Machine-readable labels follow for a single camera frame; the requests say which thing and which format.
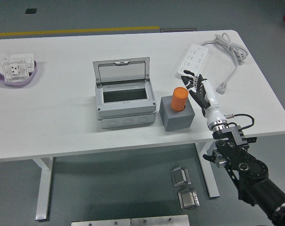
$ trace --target robotic arm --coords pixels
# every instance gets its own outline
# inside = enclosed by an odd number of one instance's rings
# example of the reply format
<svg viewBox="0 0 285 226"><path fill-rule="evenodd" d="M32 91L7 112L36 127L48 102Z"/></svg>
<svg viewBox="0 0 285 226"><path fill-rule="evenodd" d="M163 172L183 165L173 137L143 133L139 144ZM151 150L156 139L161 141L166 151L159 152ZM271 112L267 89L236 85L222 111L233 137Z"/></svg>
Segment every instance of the robotic arm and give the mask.
<svg viewBox="0 0 285 226"><path fill-rule="evenodd" d="M239 200L259 207L267 214L276 226L285 226L285 193L283 193L269 178L268 167L249 154L249 143L255 142L245 138L242 130L248 128L229 126L227 118L219 110L219 104L210 82L201 75L184 71L189 76L182 76L182 80L192 98L202 108L203 116L207 118L207 127L213 131L216 148L212 156L203 157L215 163L217 167L224 167L238 190Z"/></svg>

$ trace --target black cable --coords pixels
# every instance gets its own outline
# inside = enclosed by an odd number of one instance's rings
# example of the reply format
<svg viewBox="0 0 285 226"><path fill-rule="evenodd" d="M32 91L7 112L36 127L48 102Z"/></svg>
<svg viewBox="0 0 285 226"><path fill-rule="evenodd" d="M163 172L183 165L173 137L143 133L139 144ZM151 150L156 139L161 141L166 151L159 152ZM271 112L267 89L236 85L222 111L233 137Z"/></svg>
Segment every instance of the black cable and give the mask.
<svg viewBox="0 0 285 226"><path fill-rule="evenodd" d="M250 125L248 125L248 126L244 126L244 127L242 127L242 128L241 128L241 130L244 130L244 129L250 128L251 126L253 126L253 125L254 125L254 118L253 118L251 115L248 115L248 114L235 114L234 116L235 116L235 117L237 117L237 116L246 116L246 117L251 118L251 120L252 120L252 124L250 124Z"/></svg>
<svg viewBox="0 0 285 226"><path fill-rule="evenodd" d="M235 125L235 126L237 126L237 124L236 124L235 122L230 122L230 123L227 124L227 126L229 127L229 125Z"/></svg>

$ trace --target box lid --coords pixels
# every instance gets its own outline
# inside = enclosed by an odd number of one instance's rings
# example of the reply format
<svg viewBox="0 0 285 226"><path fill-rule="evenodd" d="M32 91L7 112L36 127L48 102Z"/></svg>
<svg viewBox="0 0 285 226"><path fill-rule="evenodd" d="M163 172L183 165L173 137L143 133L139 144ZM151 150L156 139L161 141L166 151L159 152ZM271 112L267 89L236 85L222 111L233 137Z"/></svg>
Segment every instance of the box lid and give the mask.
<svg viewBox="0 0 285 226"><path fill-rule="evenodd" d="M93 62L96 85L149 80L149 57Z"/></svg>

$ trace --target white cable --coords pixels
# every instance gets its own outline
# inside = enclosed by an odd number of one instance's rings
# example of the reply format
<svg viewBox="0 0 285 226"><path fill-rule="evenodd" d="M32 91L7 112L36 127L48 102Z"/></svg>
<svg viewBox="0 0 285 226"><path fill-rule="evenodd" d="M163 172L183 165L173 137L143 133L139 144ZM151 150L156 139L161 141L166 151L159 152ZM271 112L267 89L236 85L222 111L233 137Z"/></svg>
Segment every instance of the white cable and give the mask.
<svg viewBox="0 0 285 226"><path fill-rule="evenodd" d="M238 66L241 65L243 60L246 59L249 52L243 46L232 43L230 41L229 36L226 33L223 33L222 36L220 36L218 34L216 34L215 36L216 36L216 38L214 40L206 41L206 42L202 43L201 45L202 46L205 46L207 44L219 44L219 45L221 45L225 50L227 50L231 54L231 56L233 57L233 59L235 61L235 66L236 66L234 68L233 72L216 89L216 91L218 93L224 94L226 92L227 82L232 77L232 75L234 75Z"/></svg>

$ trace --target table leg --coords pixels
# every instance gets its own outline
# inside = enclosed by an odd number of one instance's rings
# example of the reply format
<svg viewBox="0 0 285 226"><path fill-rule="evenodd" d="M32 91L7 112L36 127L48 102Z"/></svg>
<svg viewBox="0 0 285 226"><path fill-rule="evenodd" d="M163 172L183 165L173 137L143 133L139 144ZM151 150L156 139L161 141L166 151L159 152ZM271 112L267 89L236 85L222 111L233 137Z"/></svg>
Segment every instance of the table leg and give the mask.
<svg viewBox="0 0 285 226"><path fill-rule="evenodd" d="M41 167L41 181L35 220L47 219L53 158L33 159Z"/></svg>
<svg viewBox="0 0 285 226"><path fill-rule="evenodd" d="M208 149L211 147L212 145L212 141L211 142L206 142L204 147L201 149L200 144L196 143L195 147L198 151L198 156L200 159L200 163L201 163L201 167L202 167L202 171L203 171L203 175L205 178L205 182L206 182L206 186L207 186L207 190L208 190L208 194L210 198L214 198L214 197L219 197L220 193L218 191L218 187L216 184L216 180L214 179L214 175L212 172L212 167L209 161L205 160L202 156L203 154L207 154Z"/></svg>

